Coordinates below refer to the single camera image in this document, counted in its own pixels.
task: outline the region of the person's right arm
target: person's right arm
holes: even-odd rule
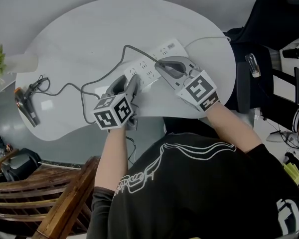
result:
[[[254,130],[220,102],[207,110],[207,118],[221,140],[235,145],[244,153],[262,144]]]

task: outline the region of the marker cube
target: marker cube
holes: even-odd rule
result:
[[[203,70],[176,94],[187,104],[205,112],[219,101],[216,89],[215,83]]]
[[[92,113],[101,130],[121,128],[133,115],[126,94],[119,94],[98,100]]]

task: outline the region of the white vase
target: white vase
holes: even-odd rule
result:
[[[7,56],[4,59],[4,63],[6,64],[4,74],[30,73],[37,69],[38,57],[31,53]]]

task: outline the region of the gray floor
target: gray floor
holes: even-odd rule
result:
[[[88,125],[56,141],[43,141],[34,136],[24,125],[14,103],[14,83],[0,93],[0,135],[14,148],[28,148],[42,159],[83,164],[90,156],[100,156],[106,131],[97,125]],[[128,132],[137,145],[136,159],[164,135],[162,118],[141,118],[137,131]],[[133,145],[128,141],[128,151]]]

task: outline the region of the white line print on shirt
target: white line print on shirt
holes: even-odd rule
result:
[[[133,194],[141,190],[149,179],[153,181],[154,173],[159,168],[164,153],[164,149],[171,149],[171,148],[176,148],[180,150],[181,153],[183,153],[184,155],[186,155],[191,159],[203,160],[203,161],[211,159],[213,156],[215,156],[217,153],[221,151],[226,151],[226,150],[232,152],[236,151],[236,146],[224,142],[217,142],[208,147],[193,147],[193,146],[182,145],[178,143],[175,144],[164,143],[159,148],[159,153],[160,153],[159,157],[156,160],[154,160],[154,162],[149,164],[145,168],[144,172],[140,172],[132,176],[126,175],[122,177],[122,179],[120,180],[116,188],[114,196],[116,196],[119,192],[123,192],[125,188],[127,188],[128,191],[131,194]],[[197,157],[197,156],[193,156],[194,154],[204,154],[204,156]]]

